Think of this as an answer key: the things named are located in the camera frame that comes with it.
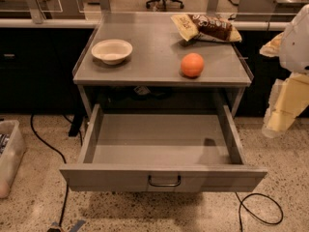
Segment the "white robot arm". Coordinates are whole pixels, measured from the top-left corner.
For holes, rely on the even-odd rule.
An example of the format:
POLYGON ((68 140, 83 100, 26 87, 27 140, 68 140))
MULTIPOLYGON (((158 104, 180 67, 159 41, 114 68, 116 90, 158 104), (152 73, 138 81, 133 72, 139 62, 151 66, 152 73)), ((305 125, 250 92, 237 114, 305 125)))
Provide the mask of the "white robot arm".
POLYGON ((309 5, 305 5, 285 30, 260 49, 260 54, 278 57, 280 66, 291 74, 276 79, 264 118, 264 136, 284 134, 309 106, 309 5))

